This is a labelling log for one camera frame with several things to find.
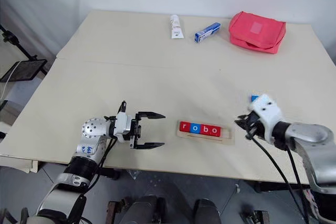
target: red block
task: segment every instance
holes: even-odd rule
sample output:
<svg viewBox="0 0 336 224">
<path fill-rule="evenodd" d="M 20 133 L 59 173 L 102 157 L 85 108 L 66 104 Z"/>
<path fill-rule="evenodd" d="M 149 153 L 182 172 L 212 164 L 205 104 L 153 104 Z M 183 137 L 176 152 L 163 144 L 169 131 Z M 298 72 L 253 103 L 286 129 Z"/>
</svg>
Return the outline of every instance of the red block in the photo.
<svg viewBox="0 0 336 224">
<path fill-rule="evenodd" d="M 201 131 L 199 132 L 202 135 L 207 135 L 207 136 L 211 136 L 211 129 L 212 126 L 210 125 L 206 125 L 206 124 L 201 124 Z"/>
<path fill-rule="evenodd" d="M 180 122 L 180 131 L 189 132 L 191 123 L 188 122 Z"/>
<path fill-rule="evenodd" d="M 210 126 L 211 130 L 210 130 L 210 136 L 221 136 L 221 127 L 219 126 Z"/>
</svg>

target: pink bag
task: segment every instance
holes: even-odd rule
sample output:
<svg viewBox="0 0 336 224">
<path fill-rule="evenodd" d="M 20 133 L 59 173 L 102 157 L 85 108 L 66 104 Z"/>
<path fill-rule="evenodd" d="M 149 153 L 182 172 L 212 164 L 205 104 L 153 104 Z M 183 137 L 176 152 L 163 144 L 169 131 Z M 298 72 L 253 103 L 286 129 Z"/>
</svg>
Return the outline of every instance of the pink bag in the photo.
<svg viewBox="0 0 336 224">
<path fill-rule="evenodd" d="M 229 32 L 232 44 L 276 54 L 286 33 L 286 22 L 240 12 L 232 18 Z"/>
</svg>

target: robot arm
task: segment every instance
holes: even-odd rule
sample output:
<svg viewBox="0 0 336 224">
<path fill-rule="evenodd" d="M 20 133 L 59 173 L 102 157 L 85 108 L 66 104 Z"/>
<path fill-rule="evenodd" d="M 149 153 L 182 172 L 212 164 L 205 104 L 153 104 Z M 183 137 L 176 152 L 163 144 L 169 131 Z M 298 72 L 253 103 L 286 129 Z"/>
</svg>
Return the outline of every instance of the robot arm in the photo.
<svg viewBox="0 0 336 224">
<path fill-rule="evenodd" d="M 79 223 L 86 203 L 85 193 L 94 175 L 102 167 L 107 156 L 110 141 L 123 143 L 130 141 L 130 148 L 152 149 L 164 143 L 138 144 L 141 136 L 139 121 L 165 118 L 154 112 L 138 112 L 133 118 L 126 115 L 126 102 L 123 101 L 117 116 L 105 116 L 104 119 L 92 118 L 81 128 L 81 140 L 69 165 L 61 173 L 47 196 L 44 198 L 36 215 L 28 218 L 28 224 L 70 224 Z"/>
<path fill-rule="evenodd" d="M 235 121 L 248 132 L 247 138 L 257 135 L 276 148 L 285 150 L 288 146 L 298 153 L 320 221 L 336 223 L 336 145 L 332 131 L 322 125 L 283 122 L 281 110 L 265 94 L 252 102 L 249 109 L 249 115 L 239 116 Z"/>
</svg>

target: floor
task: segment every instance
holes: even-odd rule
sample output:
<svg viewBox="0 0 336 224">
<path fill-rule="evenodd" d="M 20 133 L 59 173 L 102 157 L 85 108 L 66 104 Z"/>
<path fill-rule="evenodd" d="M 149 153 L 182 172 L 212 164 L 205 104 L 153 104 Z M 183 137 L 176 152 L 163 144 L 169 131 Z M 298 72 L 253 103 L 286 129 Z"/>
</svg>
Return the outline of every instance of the floor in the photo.
<svg viewBox="0 0 336 224">
<path fill-rule="evenodd" d="M 33 215 L 63 170 L 61 165 L 46 164 L 37 174 L 25 174 L 2 167 L 0 207 L 6 207 L 17 219 L 23 207 Z M 243 208 L 269 211 L 271 224 L 304 223 L 287 191 L 258 194 L 243 180 L 160 172 L 140 172 L 135 180 L 126 171 L 117 181 L 101 177 L 87 194 L 83 216 L 93 224 L 105 223 L 109 201 L 150 194 L 166 199 L 166 223 L 191 223 L 192 208 L 199 198 L 208 198 L 216 204 L 223 224 L 243 224 L 239 216 Z M 117 215 L 115 223 L 122 215 Z"/>
</svg>

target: table surface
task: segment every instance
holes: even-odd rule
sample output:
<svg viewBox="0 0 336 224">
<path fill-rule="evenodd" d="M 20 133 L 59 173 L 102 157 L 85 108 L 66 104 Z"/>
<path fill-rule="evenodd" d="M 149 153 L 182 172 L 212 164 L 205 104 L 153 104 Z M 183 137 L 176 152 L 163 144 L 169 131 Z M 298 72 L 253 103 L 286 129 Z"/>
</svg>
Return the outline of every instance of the table surface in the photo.
<svg viewBox="0 0 336 224">
<path fill-rule="evenodd" d="M 232 45 L 228 19 L 180 20 L 185 39 L 173 40 L 169 15 L 91 12 L 0 144 L 0 154 L 67 163 L 82 123 L 116 115 L 126 100 L 128 114 L 166 115 L 141 121 L 141 139 L 165 145 L 144 151 L 118 143 L 106 166 L 281 182 L 268 158 L 233 123 L 247 113 L 249 95 L 267 93 L 286 120 L 336 132 L 335 66 L 310 25 L 287 24 L 279 52 L 270 55 Z M 194 33 L 214 22 L 222 24 L 219 33 L 196 44 Z M 227 125 L 235 144 L 180 138 L 178 120 Z M 286 152 L 262 145 L 295 182 Z M 297 154 L 295 160 L 307 183 Z"/>
</svg>

